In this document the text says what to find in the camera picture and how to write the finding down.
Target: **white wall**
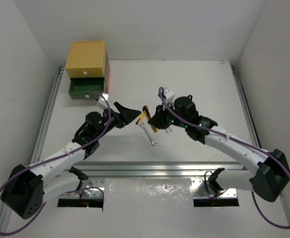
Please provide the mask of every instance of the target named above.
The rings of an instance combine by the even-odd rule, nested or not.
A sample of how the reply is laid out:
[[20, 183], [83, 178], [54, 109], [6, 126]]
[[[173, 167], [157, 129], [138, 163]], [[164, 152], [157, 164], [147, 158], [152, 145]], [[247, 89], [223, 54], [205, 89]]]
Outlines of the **white wall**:
[[104, 39], [111, 60], [236, 63], [264, 0], [14, 0], [53, 66], [75, 40]]
[[54, 74], [13, 1], [0, 0], [0, 186], [31, 159]]
[[[238, 65], [259, 139], [290, 164], [290, 0], [268, 0]], [[290, 185], [284, 192], [290, 215]]]

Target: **white panel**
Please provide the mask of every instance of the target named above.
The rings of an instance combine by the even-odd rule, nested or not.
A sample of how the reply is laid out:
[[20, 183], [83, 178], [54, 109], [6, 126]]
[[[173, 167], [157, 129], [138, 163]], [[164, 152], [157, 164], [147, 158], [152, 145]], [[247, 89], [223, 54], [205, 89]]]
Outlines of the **white panel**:
[[0, 186], [31, 159], [54, 73], [15, 4], [0, 1]]
[[[267, 1], [238, 70], [260, 142], [290, 165], [290, 1]], [[290, 215], [290, 185], [283, 194]]]
[[54, 66], [70, 43], [106, 40], [111, 60], [236, 63], [264, 0], [14, 0]]
[[[104, 211], [100, 208], [58, 208], [47, 203], [42, 214], [15, 238], [290, 238], [289, 230], [266, 223], [250, 192], [238, 191], [239, 207], [193, 207], [190, 179], [107, 179]], [[278, 199], [259, 199], [263, 212], [286, 224]], [[12, 214], [7, 231], [25, 221]]]
[[[111, 61], [109, 101], [142, 110], [149, 106], [153, 115], [159, 86], [173, 89], [175, 97], [191, 94], [201, 115], [214, 119], [230, 133], [250, 142], [249, 132], [228, 62], [218, 61]], [[91, 101], [72, 100], [70, 79], [64, 73], [52, 113], [41, 158], [46, 158], [68, 143], [84, 123], [85, 116], [100, 111]], [[232, 161], [211, 147], [190, 139], [183, 128], [172, 127], [152, 133], [153, 147], [135, 122], [123, 129], [114, 128], [100, 140], [100, 147], [88, 160], [93, 161]]]

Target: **green box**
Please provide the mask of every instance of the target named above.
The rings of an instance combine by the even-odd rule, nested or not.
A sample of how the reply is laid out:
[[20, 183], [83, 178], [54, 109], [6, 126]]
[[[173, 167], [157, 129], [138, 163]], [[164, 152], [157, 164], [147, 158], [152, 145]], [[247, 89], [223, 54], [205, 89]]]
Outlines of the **green box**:
[[69, 95], [72, 99], [93, 99], [92, 92], [106, 90], [104, 82], [104, 78], [72, 78]]

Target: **white table surface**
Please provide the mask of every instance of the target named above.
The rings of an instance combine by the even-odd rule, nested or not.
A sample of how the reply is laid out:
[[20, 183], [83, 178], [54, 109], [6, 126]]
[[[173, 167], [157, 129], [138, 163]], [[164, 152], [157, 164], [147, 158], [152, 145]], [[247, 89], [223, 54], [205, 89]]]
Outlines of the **white table surface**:
[[[89, 101], [73, 101], [64, 73], [55, 102], [42, 158], [73, 138], [87, 113]], [[250, 142], [244, 114], [228, 62], [219, 61], [111, 61], [110, 103], [151, 113], [160, 103], [158, 87], [170, 87], [176, 96], [191, 94], [200, 114], [210, 117], [232, 134]], [[183, 129], [168, 135], [160, 131], [152, 147], [145, 133], [131, 124], [112, 130], [100, 140], [100, 148], [88, 160], [202, 162], [232, 159], [192, 141]], [[238, 191], [239, 207], [193, 208], [189, 179], [106, 179], [104, 212], [97, 208], [57, 208], [48, 202], [42, 214], [16, 238], [290, 238], [290, 231], [266, 223], [258, 214], [250, 192]], [[264, 213], [287, 224], [280, 199], [258, 199]], [[7, 231], [25, 223], [12, 213]]]

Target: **black bracket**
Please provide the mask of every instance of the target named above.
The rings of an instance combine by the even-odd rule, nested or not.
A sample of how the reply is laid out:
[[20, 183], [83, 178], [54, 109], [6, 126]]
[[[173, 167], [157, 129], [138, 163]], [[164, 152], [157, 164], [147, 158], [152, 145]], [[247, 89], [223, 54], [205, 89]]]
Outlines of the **black bracket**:
[[[9, 176], [24, 170], [23, 165], [16, 166]], [[41, 175], [27, 171], [13, 179], [3, 190], [0, 199], [22, 219], [32, 217], [43, 202], [43, 181]]]
[[[179, 97], [175, 99], [174, 103], [170, 103], [168, 106], [179, 117], [192, 124], [209, 129], [218, 125], [216, 121], [199, 115], [199, 112], [196, 110], [195, 103], [192, 101], [192, 95]], [[191, 127], [181, 122], [168, 110], [164, 110], [163, 105], [158, 105], [156, 107], [156, 113], [150, 120], [148, 120], [148, 123], [158, 129], [167, 129], [170, 125], [182, 127], [191, 139], [194, 141], [199, 141], [202, 144], [205, 144], [205, 136], [210, 134], [210, 132], [206, 130]]]
[[89, 177], [85, 173], [83, 173], [82, 171], [78, 170], [75, 167], [71, 167], [71, 169], [69, 169], [69, 172], [74, 173], [78, 177], [79, 180], [89, 179]]
[[[111, 110], [112, 116], [106, 133], [115, 127], [119, 129], [123, 128], [124, 126], [130, 124], [141, 114], [140, 111], [123, 107], [118, 102], [115, 102], [114, 105], [119, 113], [115, 112], [113, 109], [105, 109], [103, 111], [103, 115], [101, 115], [99, 112], [90, 112], [89, 114], [87, 114], [85, 116], [85, 122], [75, 133], [72, 142], [78, 143], [83, 146], [99, 136], [105, 129], [106, 124], [108, 123], [109, 110]], [[98, 141], [95, 141], [94, 143], [86, 146], [84, 148], [84, 159], [91, 156], [99, 146], [100, 144]]]
[[212, 173], [211, 176], [209, 176], [209, 187], [215, 192], [215, 194], [218, 194], [220, 191], [223, 190], [218, 182], [216, 182], [216, 179], [218, 178], [219, 174], [224, 170], [224, 168], [218, 168]]
[[[282, 151], [275, 149], [270, 154], [282, 163], [290, 173], [286, 156]], [[249, 181], [252, 183], [253, 190], [258, 196], [268, 202], [274, 202], [286, 187], [289, 178], [280, 166], [269, 157], [265, 162], [258, 163], [258, 166], [259, 169], [256, 175]]]

